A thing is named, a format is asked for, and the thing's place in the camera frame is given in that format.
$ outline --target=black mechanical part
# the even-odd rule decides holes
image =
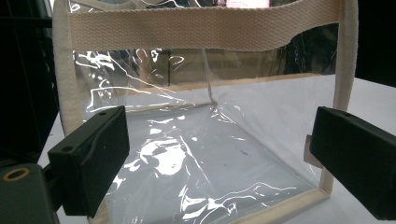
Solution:
[[[128,154],[124,106],[94,115],[53,147],[49,161],[66,192],[65,213],[94,217]]]
[[[39,165],[8,167],[0,171],[0,178],[1,223],[59,223]]]
[[[396,219],[396,136],[321,106],[310,151],[375,218]]]

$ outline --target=white table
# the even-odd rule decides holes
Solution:
[[[348,112],[375,126],[396,135],[396,88],[355,78]],[[55,120],[38,164],[49,163],[47,152],[64,138],[59,118]],[[58,211],[61,224],[87,224],[85,217],[68,217],[61,208]],[[337,180],[334,181],[330,199],[288,220],[297,223],[396,223],[378,221]]]

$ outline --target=transparent bag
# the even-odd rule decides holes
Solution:
[[[304,145],[318,106],[347,108],[356,1],[257,4],[56,3],[65,133],[127,110],[131,149],[98,210],[105,223],[263,223],[328,197],[332,177],[304,161]]]

